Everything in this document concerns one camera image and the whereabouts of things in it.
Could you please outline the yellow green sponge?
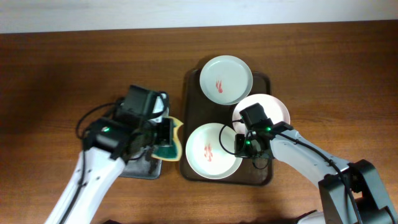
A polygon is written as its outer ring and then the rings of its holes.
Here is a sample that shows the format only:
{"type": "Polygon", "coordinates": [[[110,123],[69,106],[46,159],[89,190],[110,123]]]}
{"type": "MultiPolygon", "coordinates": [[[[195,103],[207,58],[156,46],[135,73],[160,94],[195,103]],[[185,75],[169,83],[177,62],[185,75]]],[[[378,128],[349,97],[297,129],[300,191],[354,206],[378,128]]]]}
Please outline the yellow green sponge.
{"type": "Polygon", "coordinates": [[[170,146],[160,146],[157,144],[157,127],[156,127],[155,143],[151,157],[163,161],[177,162],[181,159],[182,156],[182,144],[178,137],[178,130],[180,129],[181,126],[183,126],[183,123],[179,119],[174,118],[172,116],[168,116],[166,118],[171,118],[174,122],[174,136],[172,139],[172,144],[170,146]]]}

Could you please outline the pink plate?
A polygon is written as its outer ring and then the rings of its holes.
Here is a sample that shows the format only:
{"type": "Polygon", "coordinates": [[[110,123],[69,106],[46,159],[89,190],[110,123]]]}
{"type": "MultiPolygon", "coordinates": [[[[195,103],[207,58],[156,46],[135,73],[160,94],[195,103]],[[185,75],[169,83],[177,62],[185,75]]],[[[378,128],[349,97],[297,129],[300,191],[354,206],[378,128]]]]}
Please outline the pink plate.
{"type": "Polygon", "coordinates": [[[287,107],[276,97],[267,94],[254,94],[245,97],[233,110],[232,120],[241,119],[239,112],[256,103],[259,103],[263,107],[266,116],[270,118],[274,124],[281,121],[290,124],[290,114],[287,107]]]}

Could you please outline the cream white plate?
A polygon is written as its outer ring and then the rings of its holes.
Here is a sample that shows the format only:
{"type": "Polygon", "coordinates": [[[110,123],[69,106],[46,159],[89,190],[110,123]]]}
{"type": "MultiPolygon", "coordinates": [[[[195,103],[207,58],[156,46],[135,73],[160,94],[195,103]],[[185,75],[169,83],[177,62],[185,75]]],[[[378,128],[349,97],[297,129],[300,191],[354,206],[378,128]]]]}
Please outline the cream white plate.
{"type": "Polygon", "coordinates": [[[225,151],[234,149],[235,135],[232,128],[220,123],[208,123],[196,128],[185,145],[188,164],[206,179],[231,176],[243,161],[225,151]]]}

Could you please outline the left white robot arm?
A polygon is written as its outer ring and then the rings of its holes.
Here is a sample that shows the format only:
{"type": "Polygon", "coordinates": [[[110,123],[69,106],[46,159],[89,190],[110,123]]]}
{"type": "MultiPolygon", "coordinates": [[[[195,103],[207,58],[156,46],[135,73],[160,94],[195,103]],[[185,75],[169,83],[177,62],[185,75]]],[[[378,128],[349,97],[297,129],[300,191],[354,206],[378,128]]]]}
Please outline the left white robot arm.
{"type": "Polygon", "coordinates": [[[118,177],[154,180],[163,161],[182,156],[174,117],[149,120],[143,127],[100,118],[82,139],[75,171],[47,223],[90,223],[118,177]]]}

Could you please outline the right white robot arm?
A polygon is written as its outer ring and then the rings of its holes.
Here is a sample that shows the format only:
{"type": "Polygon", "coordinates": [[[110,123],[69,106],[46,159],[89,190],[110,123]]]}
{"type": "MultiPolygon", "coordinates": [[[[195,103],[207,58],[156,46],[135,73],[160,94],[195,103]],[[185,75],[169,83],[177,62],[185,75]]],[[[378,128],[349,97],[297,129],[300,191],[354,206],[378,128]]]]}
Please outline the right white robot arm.
{"type": "Polygon", "coordinates": [[[369,161],[335,157],[283,121],[254,124],[249,137],[260,140],[270,158],[293,167],[318,188],[323,209],[303,214],[296,223],[397,223],[392,200],[369,161]]]}

